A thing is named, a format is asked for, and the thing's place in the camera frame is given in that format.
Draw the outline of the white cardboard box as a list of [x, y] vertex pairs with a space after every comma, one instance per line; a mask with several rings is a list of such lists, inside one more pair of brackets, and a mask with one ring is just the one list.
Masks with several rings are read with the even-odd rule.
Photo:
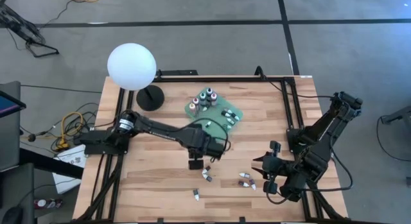
[[[55, 157], [55, 160], [62, 160], [74, 166], [84, 168], [86, 163], [86, 155], [84, 151], [85, 145], [81, 144], [79, 146], [59, 153]], [[81, 179], [67, 177], [56, 173], [53, 173], [53, 179], [55, 181], [56, 190], [58, 194], [64, 194], [81, 184]]]

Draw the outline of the black folded stand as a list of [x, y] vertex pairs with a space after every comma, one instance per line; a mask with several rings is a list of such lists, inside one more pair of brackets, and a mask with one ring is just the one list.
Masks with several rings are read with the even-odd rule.
[[[35, 58], [60, 54], [58, 49], [46, 45], [46, 40], [40, 34], [40, 31], [37, 29], [36, 25], [22, 18], [17, 12], [4, 3], [0, 4], [0, 24], [4, 25], [5, 28], [10, 29], [17, 36], [22, 38], [25, 41], [26, 49]], [[52, 52], [38, 55], [34, 52], [34, 50], [32, 50], [32, 46], [48, 48], [51, 49]]]

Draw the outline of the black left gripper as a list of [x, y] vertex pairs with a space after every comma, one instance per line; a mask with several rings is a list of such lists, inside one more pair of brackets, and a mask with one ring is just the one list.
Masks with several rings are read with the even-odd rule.
[[217, 142], [215, 137], [212, 137], [201, 128], [191, 128], [192, 134], [186, 140], [186, 148], [189, 153], [189, 169], [202, 169], [204, 161], [202, 157], [208, 156], [211, 158], [220, 159], [225, 151], [225, 145]]

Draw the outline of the black computer monitor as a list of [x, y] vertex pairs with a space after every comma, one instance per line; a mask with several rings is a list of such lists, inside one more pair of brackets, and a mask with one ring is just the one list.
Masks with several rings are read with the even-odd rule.
[[26, 104], [0, 90], [0, 118], [20, 112]]

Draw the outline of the black aluminium table frame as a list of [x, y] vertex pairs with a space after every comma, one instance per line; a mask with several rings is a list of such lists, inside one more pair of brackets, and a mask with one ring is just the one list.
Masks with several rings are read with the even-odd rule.
[[[243, 111], [243, 118], [231, 132], [231, 149], [210, 165], [212, 181], [199, 170], [188, 168], [188, 154], [178, 143], [148, 134], [135, 137], [123, 160], [117, 203], [106, 198], [96, 215], [114, 214], [116, 222], [252, 222], [305, 221], [326, 216], [319, 201], [306, 193], [299, 202], [267, 199], [263, 179], [252, 167], [253, 159], [269, 149], [272, 140], [281, 143], [280, 157], [292, 159], [286, 130], [312, 125], [322, 116], [313, 79], [309, 76], [165, 76], [157, 85], [164, 91], [164, 105], [148, 117], [173, 126], [189, 119], [184, 106], [202, 89], [211, 87]], [[248, 173], [251, 178], [242, 178]], [[255, 181], [256, 190], [249, 180]], [[238, 181], [249, 187], [238, 185]], [[195, 200], [193, 190], [200, 199]]]

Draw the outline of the green translucent plastic tray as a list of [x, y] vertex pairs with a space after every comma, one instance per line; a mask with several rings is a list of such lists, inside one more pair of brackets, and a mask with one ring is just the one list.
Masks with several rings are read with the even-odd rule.
[[[193, 98], [198, 98], [199, 99], [199, 104], [200, 104], [200, 94], [201, 93], [205, 93], [206, 94], [206, 90], [207, 88], [210, 87], [206, 87], [204, 89], [202, 89], [196, 96], [194, 96]], [[204, 107], [202, 107], [200, 105], [200, 110], [197, 111], [197, 115], [194, 117], [191, 115], [190, 111], [189, 111], [189, 104], [193, 102], [193, 98], [191, 99], [191, 101], [184, 107], [184, 110], [186, 112], [186, 114], [188, 115], [188, 117], [192, 120], [192, 121], [196, 121], [199, 120], [197, 122], [197, 124], [201, 124], [203, 129], [209, 133], [210, 135], [212, 135], [213, 137], [219, 137], [219, 138], [226, 138], [225, 133], [229, 133], [231, 130], [234, 129], [234, 127], [236, 126], [236, 124], [238, 122], [241, 121], [241, 119], [243, 118], [243, 111], [240, 110], [239, 108], [235, 107], [230, 101], [227, 101], [223, 96], [219, 95], [219, 93], [217, 93], [213, 88], [213, 93], [215, 92], [218, 95], [218, 99], [217, 99], [217, 105], [212, 107], [211, 106], [211, 100], [207, 101], [207, 110], [206, 111], [202, 111]], [[230, 117], [225, 117], [223, 115], [221, 115], [222, 111], [226, 111], [227, 109], [231, 110], [233, 112], [233, 114], [236, 114], [240, 120], [237, 121], [235, 120], [232, 116]], [[227, 118], [231, 118], [235, 124], [232, 125], [227, 121]], [[205, 125], [208, 121], [211, 121], [211, 126], [206, 128]], [[226, 130], [223, 125], [227, 124], [227, 125], [231, 125], [232, 128], [230, 130]]]

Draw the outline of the red white can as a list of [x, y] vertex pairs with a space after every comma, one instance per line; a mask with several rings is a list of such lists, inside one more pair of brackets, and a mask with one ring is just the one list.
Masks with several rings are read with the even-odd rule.
[[34, 200], [34, 209], [57, 209], [63, 204], [62, 199], [39, 199]]

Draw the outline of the white globe table lamp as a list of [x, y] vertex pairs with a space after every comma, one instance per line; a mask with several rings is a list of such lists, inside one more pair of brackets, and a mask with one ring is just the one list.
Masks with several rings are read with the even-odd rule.
[[136, 43], [119, 45], [108, 57], [107, 70], [122, 89], [137, 92], [136, 102], [144, 111], [154, 111], [163, 105], [162, 89], [152, 84], [157, 63], [146, 47]]

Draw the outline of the black computer mouse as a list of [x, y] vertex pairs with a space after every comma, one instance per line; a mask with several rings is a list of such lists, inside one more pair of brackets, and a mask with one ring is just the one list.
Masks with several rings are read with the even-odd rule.
[[22, 208], [20, 206], [15, 206], [9, 208], [1, 221], [1, 224], [21, 224], [22, 223]]

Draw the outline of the dark grey desk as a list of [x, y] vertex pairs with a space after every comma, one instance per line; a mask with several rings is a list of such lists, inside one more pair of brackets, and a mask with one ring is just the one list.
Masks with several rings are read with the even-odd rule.
[[[0, 84], [0, 90], [21, 101], [21, 83]], [[19, 164], [20, 112], [0, 118], [0, 171]]]

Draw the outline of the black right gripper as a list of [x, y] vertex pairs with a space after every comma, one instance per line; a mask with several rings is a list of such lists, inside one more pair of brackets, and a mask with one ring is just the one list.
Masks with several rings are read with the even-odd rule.
[[264, 183], [263, 191], [268, 194], [275, 194], [277, 191], [276, 176], [286, 176], [286, 161], [277, 156], [280, 150], [280, 143], [270, 141], [270, 151], [267, 151], [262, 157], [252, 160], [254, 162], [263, 162], [262, 169], [255, 167], [252, 167], [252, 169], [260, 173], [267, 180]]

